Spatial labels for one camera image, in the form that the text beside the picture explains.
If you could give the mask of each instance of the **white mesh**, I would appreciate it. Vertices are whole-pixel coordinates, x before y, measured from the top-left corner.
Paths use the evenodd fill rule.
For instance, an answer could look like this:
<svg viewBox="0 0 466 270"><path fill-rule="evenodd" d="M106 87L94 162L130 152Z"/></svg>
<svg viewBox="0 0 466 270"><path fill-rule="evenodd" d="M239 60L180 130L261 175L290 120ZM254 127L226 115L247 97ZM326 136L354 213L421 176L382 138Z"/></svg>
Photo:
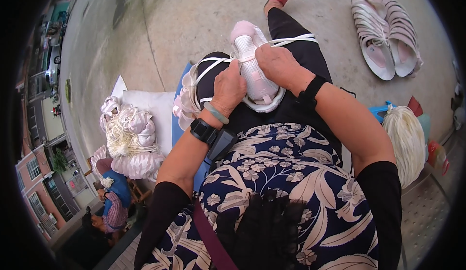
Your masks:
<svg viewBox="0 0 466 270"><path fill-rule="evenodd" d="M266 42L264 34L260 31L260 29L255 28L255 30L259 37L259 39L256 38L256 42L259 40L261 41L261 44ZM237 37L234 41L233 48L237 57L239 58L245 58L245 54L246 57L253 55L254 51L257 49L257 47L254 45L253 39L249 36ZM255 71L259 73L260 78L264 82L264 85L261 87L258 86L253 79L252 73ZM259 64L257 64L256 59L242 63L241 75L246 79L248 84L248 96L254 102L262 104L262 98L264 96L269 95L270 98L273 99L278 92L278 85L265 77L264 72L259 68Z"/></svg>

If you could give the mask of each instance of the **black pants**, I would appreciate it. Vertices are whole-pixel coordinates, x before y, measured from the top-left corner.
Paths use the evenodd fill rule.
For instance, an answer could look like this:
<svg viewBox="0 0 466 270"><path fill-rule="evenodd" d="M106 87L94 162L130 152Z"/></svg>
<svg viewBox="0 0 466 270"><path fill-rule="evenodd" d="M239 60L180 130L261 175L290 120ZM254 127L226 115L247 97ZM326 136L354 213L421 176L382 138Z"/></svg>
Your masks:
<svg viewBox="0 0 466 270"><path fill-rule="evenodd" d="M268 12L268 28L273 40L283 38L294 38L302 34L310 33L302 27L299 22L278 8L272 8ZM327 63L322 55L319 45L310 41L294 41L284 46L292 54L298 63L312 73L324 77L328 82L333 83L330 77ZM223 52L212 52L208 57L229 57ZM199 64L198 73L201 74L214 61L206 61ZM213 82L221 71L228 67L229 63L222 62L204 75L197 87L198 99L213 97ZM296 97L290 91L286 91L280 105L271 113L258 113L250 109L246 104L240 103L229 117L230 123L224 128L234 133L246 132L252 127L276 122L294 122L303 125L310 125L321 133L332 145L337 154L341 157L341 142L332 133L329 126L314 110L308 110L296 103Z"/></svg>

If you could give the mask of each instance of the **floral dress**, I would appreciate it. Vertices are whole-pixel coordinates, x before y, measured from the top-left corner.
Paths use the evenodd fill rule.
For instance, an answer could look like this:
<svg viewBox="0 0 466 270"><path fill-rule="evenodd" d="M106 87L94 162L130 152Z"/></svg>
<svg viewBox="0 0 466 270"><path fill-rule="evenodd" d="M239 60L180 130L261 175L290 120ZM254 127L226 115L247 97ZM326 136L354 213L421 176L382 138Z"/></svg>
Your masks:
<svg viewBox="0 0 466 270"><path fill-rule="evenodd" d="M252 192L306 204L299 223L296 269L377 269L378 241L369 204L329 142L310 126L276 123L254 127L207 176L199 200L210 224L220 212L237 218ZM196 230L193 206L183 209L143 269L208 270L211 258Z"/></svg>

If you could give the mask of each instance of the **tree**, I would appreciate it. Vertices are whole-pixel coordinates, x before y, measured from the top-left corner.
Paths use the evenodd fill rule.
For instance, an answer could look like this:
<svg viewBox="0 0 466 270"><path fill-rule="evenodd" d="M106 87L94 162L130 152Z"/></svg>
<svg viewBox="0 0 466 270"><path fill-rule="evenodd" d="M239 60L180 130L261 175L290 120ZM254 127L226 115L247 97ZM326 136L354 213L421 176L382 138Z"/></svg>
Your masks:
<svg viewBox="0 0 466 270"><path fill-rule="evenodd" d="M63 155L63 152L59 148L55 150L52 166L54 167L54 171L59 174L66 172L68 169L68 163L66 162L65 155Z"/></svg>

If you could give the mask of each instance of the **pavement crack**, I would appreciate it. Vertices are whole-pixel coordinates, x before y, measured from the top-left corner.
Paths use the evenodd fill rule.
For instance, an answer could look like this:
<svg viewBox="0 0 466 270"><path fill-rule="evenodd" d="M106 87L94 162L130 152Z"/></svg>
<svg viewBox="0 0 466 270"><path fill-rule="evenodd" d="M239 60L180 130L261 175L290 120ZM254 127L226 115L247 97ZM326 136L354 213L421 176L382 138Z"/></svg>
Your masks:
<svg viewBox="0 0 466 270"><path fill-rule="evenodd" d="M152 53L152 59L154 60L155 69L157 70L158 78L160 79L160 83L162 83L162 87L163 87L164 91L166 92L164 82L162 81L162 76L160 75L160 72L158 70L157 62L155 61L154 50L152 49L152 40L150 40L149 29L147 28L147 19L146 19L145 9L144 9L144 0L141 0L141 5L142 5L142 9L143 9L143 18L144 18L144 25L145 25L145 28L146 28L147 42L149 43L150 52Z"/></svg>

